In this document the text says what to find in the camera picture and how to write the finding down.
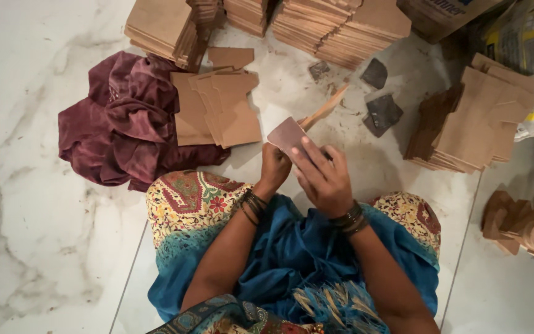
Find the woman's right hand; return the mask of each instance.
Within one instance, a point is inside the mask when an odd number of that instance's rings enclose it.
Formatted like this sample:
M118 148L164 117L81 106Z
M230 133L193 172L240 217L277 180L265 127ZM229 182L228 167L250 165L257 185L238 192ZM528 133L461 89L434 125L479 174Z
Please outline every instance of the woman's right hand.
M316 166L300 154L298 148L292 148L291 158L298 167L294 171L298 183L308 199L328 218L345 215L354 205L345 153L331 145L324 146L324 150L333 158L330 163L308 137L302 138L302 146Z

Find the paisley pattern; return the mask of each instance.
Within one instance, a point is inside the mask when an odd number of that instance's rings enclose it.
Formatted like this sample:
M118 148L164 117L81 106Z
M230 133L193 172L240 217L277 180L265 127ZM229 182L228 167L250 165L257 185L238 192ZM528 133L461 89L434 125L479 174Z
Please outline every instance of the paisley pattern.
M172 172L156 180L146 204L157 263L211 243L251 186L197 171Z
M440 222L421 197L396 191L368 201L368 204L403 225L436 259L440 257Z
M252 186L197 171L172 172L156 180L148 189L146 204L159 271L176 255L211 244ZM391 193L368 203L403 225L437 259L440 224L424 200L408 193ZM222 295L188 309L150 333L309 334L322 329L321 324L287 322L250 302Z

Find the wooden stick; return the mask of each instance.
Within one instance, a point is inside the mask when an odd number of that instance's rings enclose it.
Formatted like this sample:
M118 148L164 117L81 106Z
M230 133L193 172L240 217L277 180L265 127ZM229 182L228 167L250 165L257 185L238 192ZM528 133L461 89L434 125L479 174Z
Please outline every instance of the wooden stick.
M299 124L304 131L308 131L313 125L316 124L316 122L320 121L321 119L329 116L333 109L341 102L345 95L345 90L349 84L345 84L345 86L341 87L331 98L329 101L327 101L325 104L323 104L322 107L320 107L319 110L317 110L315 113L313 113L311 116L308 116L304 119L302 119Z

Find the fringe tassel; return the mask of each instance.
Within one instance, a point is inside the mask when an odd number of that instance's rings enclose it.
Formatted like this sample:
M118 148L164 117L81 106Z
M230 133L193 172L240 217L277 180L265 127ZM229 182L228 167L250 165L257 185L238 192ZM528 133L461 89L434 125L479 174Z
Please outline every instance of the fringe tassel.
M294 298L316 322L323 323L326 333L388 333L365 286L344 282L296 289Z

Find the blue fabric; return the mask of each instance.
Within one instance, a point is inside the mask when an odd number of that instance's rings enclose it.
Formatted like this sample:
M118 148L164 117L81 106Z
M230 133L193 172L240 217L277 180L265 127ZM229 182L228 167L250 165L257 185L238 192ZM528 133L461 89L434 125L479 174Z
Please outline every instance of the blue fabric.
M362 207L375 233L435 315L437 260L403 226L375 208L365 204ZM196 233L204 237L210 233L215 238L219 230L189 231L188 235L195 239ZM170 237L164 240L167 242L171 242ZM156 258L159 275L148 298L165 322L179 313L184 293L208 247L209 243L192 243L169 259ZM304 217L289 197L276 195L256 233L234 296L282 319L311 323L310 316L296 304L293 290L347 280L361 282L359 268L345 236L333 229L326 217L316 209L310 209L308 217Z

